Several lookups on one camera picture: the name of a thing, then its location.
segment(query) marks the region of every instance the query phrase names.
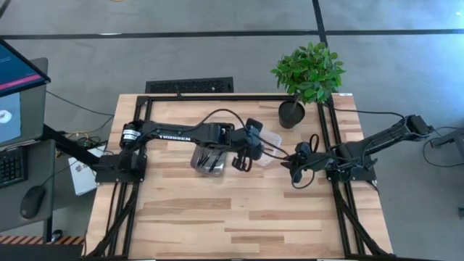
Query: clear plastic box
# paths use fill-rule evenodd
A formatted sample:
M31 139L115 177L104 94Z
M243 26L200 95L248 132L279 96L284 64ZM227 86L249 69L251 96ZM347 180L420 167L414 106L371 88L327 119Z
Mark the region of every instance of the clear plastic box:
M281 143L282 143L282 138L275 134L275 133L272 133L268 130L266 130L265 128L263 128L260 132L260 137L262 139L264 139L265 141L271 143L272 145L276 146L276 147L280 147L281 146ZM271 154L273 156L276 156L277 153L278 153L278 150L261 142L262 145L266 148L266 152L268 154ZM268 155L265 155L263 154L261 156L261 159L257 160L256 163L262 167L266 166L267 164L269 164L271 161L273 161L274 159L272 157L269 157Z

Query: monitor screen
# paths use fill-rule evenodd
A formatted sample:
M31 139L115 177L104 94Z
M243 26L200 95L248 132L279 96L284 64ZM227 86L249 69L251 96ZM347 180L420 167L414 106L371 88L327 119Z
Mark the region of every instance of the monitor screen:
M0 96L43 85L48 77L0 41Z

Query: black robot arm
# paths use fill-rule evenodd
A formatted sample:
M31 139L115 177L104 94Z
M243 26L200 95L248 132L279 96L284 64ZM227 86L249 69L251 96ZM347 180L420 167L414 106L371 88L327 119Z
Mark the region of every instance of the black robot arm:
M433 131L421 116L410 115L386 130L361 141L339 144L330 148L328 152L312 152L309 143L301 142L297 145L295 154L287 157L287 162L281 164L290 169L294 183L300 182L302 170L333 170L343 173L355 168L369 169L376 163L369 155L400 141L421 141Z
M200 123L195 126L137 120L123 127L120 148L120 170L137 170L140 166L135 151L153 139L185 141L222 152L236 152L232 165L250 171L253 160L259 160L263 146L260 141L262 123L248 119L245 128L235 129L230 123Z

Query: desk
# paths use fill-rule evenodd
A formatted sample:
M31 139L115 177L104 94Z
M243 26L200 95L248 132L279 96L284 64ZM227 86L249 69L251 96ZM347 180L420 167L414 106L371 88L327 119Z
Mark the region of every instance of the desk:
M136 98L120 96L108 149L119 151L123 125L133 120ZM335 94L333 99L337 108L355 109L352 96ZM214 109L229 108L244 120L253 117L280 135L281 147L288 152L314 133L323 138L315 104L305 106L304 120L286 130L278 123L281 102L156 101L151 120L195 125ZM356 113L337 112L337 118L344 141L363 138ZM226 112L212 116L210 121L239 125ZM279 161L266 167L254 165L251 172L241 173L230 167L233 155L229 154L223 178L200 178L189 164L194 148L194 144L179 141L155 140L147 144L148 168L138 195L131 259L344 256L331 184L324 172L316 173L315 182L308 188L295 190L288 170ZM305 176L302 184L309 178ZM361 223L378 245L390 252L378 194L365 182L353 182L352 186ZM95 248L105 234L112 190L113 184L97 189L87 232L88 249ZM124 231L123 224L117 253L122 249ZM350 238L352 251L356 252L352 233Z

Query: computer mouse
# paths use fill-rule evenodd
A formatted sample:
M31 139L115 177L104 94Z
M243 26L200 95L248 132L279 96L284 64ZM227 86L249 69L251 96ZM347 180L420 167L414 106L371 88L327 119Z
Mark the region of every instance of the computer mouse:
M42 200L45 196L45 188L43 186L34 186L29 188L24 198L21 201L20 214L23 218L34 218L41 208Z

